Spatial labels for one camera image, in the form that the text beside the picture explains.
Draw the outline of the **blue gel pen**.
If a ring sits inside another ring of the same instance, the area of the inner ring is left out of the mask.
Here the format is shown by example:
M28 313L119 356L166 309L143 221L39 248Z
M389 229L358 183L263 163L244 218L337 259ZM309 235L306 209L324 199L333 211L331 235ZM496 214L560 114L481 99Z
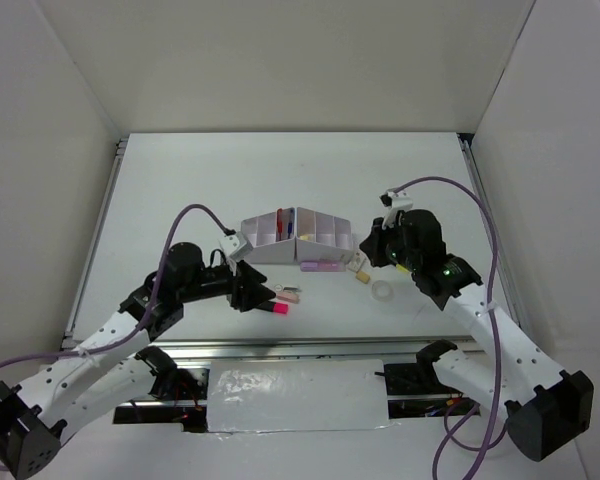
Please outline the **blue gel pen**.
M290 208L288 210L288 220L287 220L287 227L286 227L286 233L287 233L287 238L288 239L292 239L293 236L294 236L294 232L295 232L295 218L296 218L295 209L294 208Z

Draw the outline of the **red pen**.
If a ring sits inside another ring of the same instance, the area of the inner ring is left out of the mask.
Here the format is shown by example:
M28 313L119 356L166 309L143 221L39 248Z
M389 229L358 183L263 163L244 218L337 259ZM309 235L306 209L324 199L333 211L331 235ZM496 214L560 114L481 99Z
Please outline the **red pen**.
M279 242L283 240L282 235L284 233L284 210L282 208L277 209L276 211L276 241Z

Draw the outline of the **black yellow highlighter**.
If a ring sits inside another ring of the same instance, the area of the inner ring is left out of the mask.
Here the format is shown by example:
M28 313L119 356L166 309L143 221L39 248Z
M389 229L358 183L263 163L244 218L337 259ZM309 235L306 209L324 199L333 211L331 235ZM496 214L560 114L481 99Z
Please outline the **black yellow highlighter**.
M408 270L406 267L404 267L402 265L399 265L399 264L396 265L396 269L398 271L402 272L402 273L405 273L405 274L410 274L411 273L410 270Z

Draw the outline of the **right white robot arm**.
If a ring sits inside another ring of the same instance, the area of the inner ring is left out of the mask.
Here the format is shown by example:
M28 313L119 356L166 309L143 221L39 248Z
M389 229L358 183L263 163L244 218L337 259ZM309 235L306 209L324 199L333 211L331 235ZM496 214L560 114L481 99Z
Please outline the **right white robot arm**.
M442 228L427 210L374 219L360 244L374 267L406 269L418 290L456 321L493 361L473 361L451 341L421 350L416 379L428 392L456 389L493 407L513 444L536 462L585 432L594 385L582 371L568 372L543 352L499 306L489 302L480 275L449 253Z

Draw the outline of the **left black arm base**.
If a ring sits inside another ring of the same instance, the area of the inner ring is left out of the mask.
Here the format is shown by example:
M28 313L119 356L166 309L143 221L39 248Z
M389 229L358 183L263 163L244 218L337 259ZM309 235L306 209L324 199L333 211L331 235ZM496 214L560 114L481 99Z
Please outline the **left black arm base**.
M208 431L207 409L200 403L206 398L202 380L180 368L171 356L156 346L145 347L133 359L149 368L153 384L148 395L160 403L154 413L150 407L140 407L130 400L137 423L179 424L189 433Z

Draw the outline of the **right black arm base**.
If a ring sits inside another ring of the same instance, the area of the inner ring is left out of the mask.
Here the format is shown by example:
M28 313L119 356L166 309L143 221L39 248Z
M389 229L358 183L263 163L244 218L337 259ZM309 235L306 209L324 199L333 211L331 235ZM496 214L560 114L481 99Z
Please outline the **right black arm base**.
M459 350L450 341L438 340L420 350L414 362L385 364L375 372L385 383L390 419L443 417L452 407L452 415L469 411L473 402L443 385L433 370L433 362L448 352Z

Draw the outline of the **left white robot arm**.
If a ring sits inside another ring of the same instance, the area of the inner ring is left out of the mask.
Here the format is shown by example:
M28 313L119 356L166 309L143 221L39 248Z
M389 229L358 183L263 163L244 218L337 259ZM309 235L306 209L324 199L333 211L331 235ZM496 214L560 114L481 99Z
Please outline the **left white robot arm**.
M205 264L201 249L178 243L158 270L72 350L14 386L0 381L0 470L29 479L84 426L139 395L169 397L184 373L154 341L184 316L187 303L224 297L248 312L274 298L265 275L245 262L237 237L226 238L221 262Z

